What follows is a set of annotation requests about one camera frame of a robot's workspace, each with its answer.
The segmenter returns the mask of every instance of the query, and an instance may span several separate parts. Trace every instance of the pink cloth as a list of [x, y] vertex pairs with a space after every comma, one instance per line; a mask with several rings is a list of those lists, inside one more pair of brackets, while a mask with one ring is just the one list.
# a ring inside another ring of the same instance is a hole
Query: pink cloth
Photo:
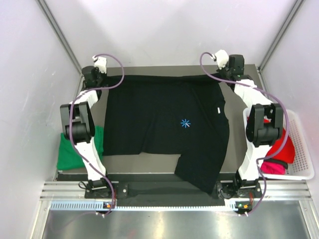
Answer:
[[267, 162], [267, 161], [263, 162], [260, 169], [264, 173], [269, 173], [269, 174], [285, 174], [286, 172], [284, 166], [277, 163]]

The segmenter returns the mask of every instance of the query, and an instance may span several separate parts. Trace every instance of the metal frame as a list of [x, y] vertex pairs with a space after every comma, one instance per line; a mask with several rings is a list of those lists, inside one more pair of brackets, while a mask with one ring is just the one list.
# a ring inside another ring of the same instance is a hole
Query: metal frame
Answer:
[[[81, 74], [81, 65], [79, 64], [75, 54], [73, 53], [68, 41], [66, 40], [62, 30], [60, 29], [57, 21], [55, 20], [49, 6], [45, 0], [36, 0], [39, 4], [41, 10], [46, 16], [48, 22], [50, 23], [53, 31], [57, 35], [59, 41], [61, 42], [64, 50], [72, 61], [74, 67], [77, 69], [79, 74]], [[265, 57], [263, 58], [260, 66], [257, 67], [258, 74], [261, 79], [262, 86], [265, 90], [268, 89], [265, 78], [263, 76], [263, 70], [267, 65], [272, 54], [276, 50], [279, 42], [286, 33], [288, 27], [292, 23], [294, 17], [298, 13], [305, 0], [296, 0], [291, 11], [289, 12], [287, 18], [285, 19], [283, 25], [281, 26], [279, 32], [277, 33], [274, 41], [272, 42], [270, 48], [268, 49]], [[81, 83], [83, 78], [81, 77], [79, 81], [79, 86], [76, 92], [81, 89]], [[260, 182], [261, 188], [264, 188], [264, 183]], [[308, 227], [311, 238], [319, 238], [319, 218], [316, 212], [314, 203], [312, 202], [310, 192], [305, 181], [268, 181], [267, 182], [267, 192], [264, 198], [265, 201], [286, 201], [294, 200], [299, 201], [301, 206], [302, 214], [305, 218], [305, 223]], [[45, 224], [48, 220], [49, 210], [52, 204], [55, 204], [56, 209], [61, 209], [57, 205], [72, 204], [74, 202], [81, 202], [83, 205], [90, 203], [100, 203], [99, 200], [85, 199], [84, 190], [78, 188], [78, 182], [46, 182], [42, 190], [38, 213], [36, 220], [34, 222], [32, 230], [32, 239], [42, 238], [44, 233]], [[233, 210], [233, 202], [240, 201], [242, 199], [235, 198], [225, 201], [225, 206], [200, 206], [200, 207], [116, 207], [115, 210], [119, 211], [187, 211], [187, 210], [197, 210], [197, 211], [229, 211]]]
[[313, 201], [299, 201], [311, 239], [319, 238], [319, 217]]
[[264, 56], [260, 66], [258, 67], [259, 71], [263, 71], [265, 66], [267, 65], [270, 57], [273, 55], [275, 49], [277, 48], [279, 42], [285, 35], [287, 29], [289, 28], [290, 24], [292, 23], [293, 19], [295, 18], [298, 10], [301, 8], [305, 0], [296, 0], [293, 7], [291, 8], [290, 12], [288, 13], [288, 16], [286, 17], [283, 25], [281, 26], [280, 30], [278, 31], [275, 39], [273, 40], [272, 44], [270, 45], [270, 48], [268, 49], [266, 55]]
[[[48, 212], [51, 210], [79, 210], [94, 211], [85, 205], [98, 205], [101, 202], [109, 203], [110, 200], [85, 199], [85, 190], [78, 187], [78, 181], [45, 182], [38, 209], [38, 215], [32, 231], [32, 239], [42, 238], [45, 224], [48, 220]], [[224, 206], [196, 206], [196, 207], [134, 207], [117, 206], [114, 211], [212, 211], [229, 212], [234, 211], [235, 201], [242, 201], [240, 198], [225, 200]], [[267, 192], [264, 201], [299, 201], [309, 234], [312, 238], [319, 238], [318, 215], [313, 205], [310, 192], [305, 181], [268, 181]]]
[[40, 6], [43, 14], [45, 15], [46, 19], [48, 20], [49, 24], [51, 25], [51, 27], [52, 27], [54, 33], [56, 34], [56, 36], [58, 37], [59, 41], [61, 42], [65, 52], [69, 56], [74, 67], [79, 72], [79, 74], [81, 74], [81, 69], [82, 69], [81, 65], [80, 65], [79, 61], [77, 60], [76, 56], [74, 55], [68, 41], [66, 40], [61, 28], [59, 27], [57, 21], [55, 20], [48, 4], [46, 3], [45, 0], [36, 0], [36, 2]]

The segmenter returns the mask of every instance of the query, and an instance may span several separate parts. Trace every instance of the blue logo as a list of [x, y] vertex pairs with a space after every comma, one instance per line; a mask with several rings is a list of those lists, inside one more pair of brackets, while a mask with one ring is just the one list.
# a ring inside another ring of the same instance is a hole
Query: blue logo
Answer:
[[190, 123], [189, 120], [187, 120], [187, 119], [183, 119], [183, 120], [181, 121], [181, 126], [182, 126], [182, 127], [187, 128], [187, 127], [189, 127], [190, 125], [191, 125], [191, 123]]

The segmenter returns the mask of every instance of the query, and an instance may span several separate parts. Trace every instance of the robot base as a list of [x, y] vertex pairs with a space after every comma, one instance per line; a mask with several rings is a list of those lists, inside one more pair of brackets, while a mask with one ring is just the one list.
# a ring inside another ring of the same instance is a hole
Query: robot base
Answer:
[[109, 188], [102, 188], [96, 190], [85, 190], [84, 198], [87, 199], [102, 199], [102, 198], [111, 198], [111, 190]]
[[234, 189], [233, 182], [218, 182], [216, 183], [217, 194], [219, 198], [231, 199], [231, 198], [250, 198], [252, 193], [253, 198], [260, 198], [262, 195], [260, 184], [257, 183], [255, 187]]

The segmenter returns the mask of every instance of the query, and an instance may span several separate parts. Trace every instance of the green cloth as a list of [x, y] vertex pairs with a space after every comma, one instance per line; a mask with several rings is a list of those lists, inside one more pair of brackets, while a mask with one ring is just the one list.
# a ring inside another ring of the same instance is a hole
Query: green cloth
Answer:
[[[102, 127], [95, 127], [94, 143], [100, 160], [102, 159], [103, 153], [103, 133], [104, 130]], [[82, 167], [84, 167], [82, 158], [74, 151], [71, 142], [67, 140], [63, 134], [61, 134], [57, 169], [69, 170]]]

